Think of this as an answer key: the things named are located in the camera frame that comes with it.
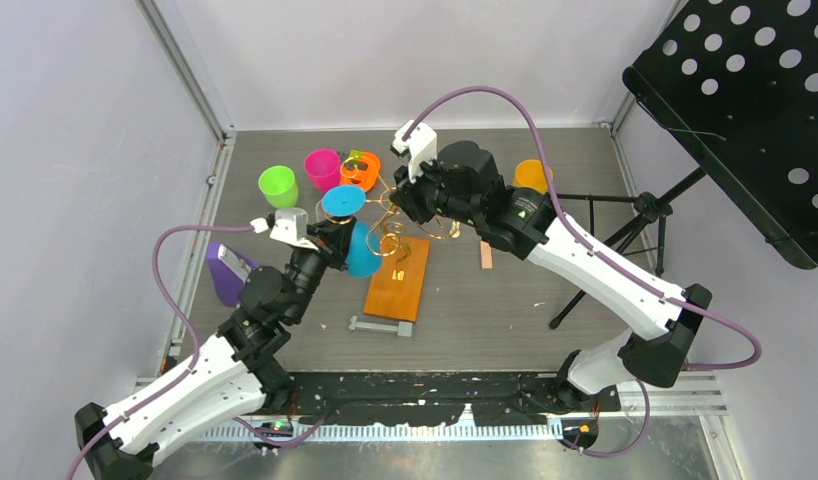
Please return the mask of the blue plastic wine glass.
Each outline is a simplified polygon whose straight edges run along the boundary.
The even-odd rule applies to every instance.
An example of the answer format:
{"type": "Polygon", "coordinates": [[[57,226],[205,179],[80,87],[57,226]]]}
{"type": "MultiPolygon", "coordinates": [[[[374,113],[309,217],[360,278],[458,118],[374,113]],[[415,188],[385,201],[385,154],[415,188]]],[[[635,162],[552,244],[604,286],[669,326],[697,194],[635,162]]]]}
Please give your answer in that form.
{"type": "Polygon", "coordinates": [[[366,193],[355,185],[339,185],[330,189],[321,199],[322,211],[329,220],[354,221],[347,257],[347,272],[354,278],[368,278],[382,265],[382,259],[368,246],[370,228],[355,215],[366,205],[366,193]]]}

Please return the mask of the gold wire wine glass rack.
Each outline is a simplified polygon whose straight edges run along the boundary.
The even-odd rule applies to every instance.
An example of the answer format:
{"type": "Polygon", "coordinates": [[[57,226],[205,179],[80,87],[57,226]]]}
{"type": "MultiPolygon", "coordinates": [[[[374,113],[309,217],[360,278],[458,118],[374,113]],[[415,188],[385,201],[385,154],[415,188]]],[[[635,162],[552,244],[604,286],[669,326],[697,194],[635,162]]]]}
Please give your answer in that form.
{"type": "Polygon", "coordinates": [[[363,314],[414,325],[418,319],[431,241],[458,237],[459,226],[454,223],[447,233],[428,231],[425,239],[407,236],[406,226],[398,219],[401,210],[389,200],[389,193],[394,188],[387,185],[381,173],[375,186],[382,190],[376,198],[367,201],[381,207],[383,215],[370,227],[367,241],[372,252],[378,251],[382,265],[371,277],[363,314]]]}

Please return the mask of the green plastic wine glass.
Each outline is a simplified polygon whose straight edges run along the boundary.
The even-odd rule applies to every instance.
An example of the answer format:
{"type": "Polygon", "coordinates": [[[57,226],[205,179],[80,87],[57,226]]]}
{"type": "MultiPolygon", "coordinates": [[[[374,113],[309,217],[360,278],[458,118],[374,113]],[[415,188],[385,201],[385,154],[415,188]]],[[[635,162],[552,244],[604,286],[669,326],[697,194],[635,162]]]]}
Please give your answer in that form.
{"type": "Polygon", "coordinates": [[[266,201],[276,209],[297,206],[299,190],[294,171],[283,165],[264,170],[258,178],[258,187],[266,201]]]}

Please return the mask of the orange plastic wine glass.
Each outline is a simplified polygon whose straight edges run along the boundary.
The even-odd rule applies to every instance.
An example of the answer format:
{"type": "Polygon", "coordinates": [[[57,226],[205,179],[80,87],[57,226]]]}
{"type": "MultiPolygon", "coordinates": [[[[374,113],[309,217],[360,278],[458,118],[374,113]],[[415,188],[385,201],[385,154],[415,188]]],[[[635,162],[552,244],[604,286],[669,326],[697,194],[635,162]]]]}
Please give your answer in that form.
{"type": "Polygon", "coordinates": [[[516,166],[512,185],[544,194],[549,191],[548,179],[553,179],[553,171],[549,167],[538,159],[527,159],[516,166]]]}

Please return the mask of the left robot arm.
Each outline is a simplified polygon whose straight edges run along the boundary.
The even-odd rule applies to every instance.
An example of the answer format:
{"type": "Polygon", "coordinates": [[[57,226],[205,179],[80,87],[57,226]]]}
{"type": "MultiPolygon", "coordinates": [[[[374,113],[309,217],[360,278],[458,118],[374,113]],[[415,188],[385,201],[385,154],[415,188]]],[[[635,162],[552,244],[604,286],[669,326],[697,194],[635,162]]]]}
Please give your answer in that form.
{"type": "Polygon", "coordinates": [[[275,358],[300,324],[329,269],[348,267],[354,217],[309,223],[305,211],[280,209],[242,227],[290,248],[286,265],[248,269],[236,307],[193,354],[142,389],[75,416],[78,457],[95,479],[147,479],[154,468],[199,434],[263,409],[283,412],[294,382],[275,358]]]}

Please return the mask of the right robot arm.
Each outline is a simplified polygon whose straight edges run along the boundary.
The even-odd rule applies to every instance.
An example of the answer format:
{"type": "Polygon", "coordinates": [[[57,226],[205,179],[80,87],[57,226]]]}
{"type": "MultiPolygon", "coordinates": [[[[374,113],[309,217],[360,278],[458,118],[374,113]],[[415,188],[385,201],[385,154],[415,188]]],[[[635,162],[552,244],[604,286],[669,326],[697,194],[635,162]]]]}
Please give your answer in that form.
{"type": "Polygon", "coordinates": [[[710,293],[690,292],[639,268],[590,236],[551,199],[505,184],[493,155],[473,141],[434,151],[435,141],[393,141],[407,163],[394,178],[390,200],[413,222],[441,216],[469,225],[491,247],[565,278],[598,300],[628,328],[597,347],[572,352],[556,377],[556,397],[581,410],[604,388],[629,380],[670,388],[684,368],[700,315],[673,305],[676,294],[701,306],[710,293]]]}

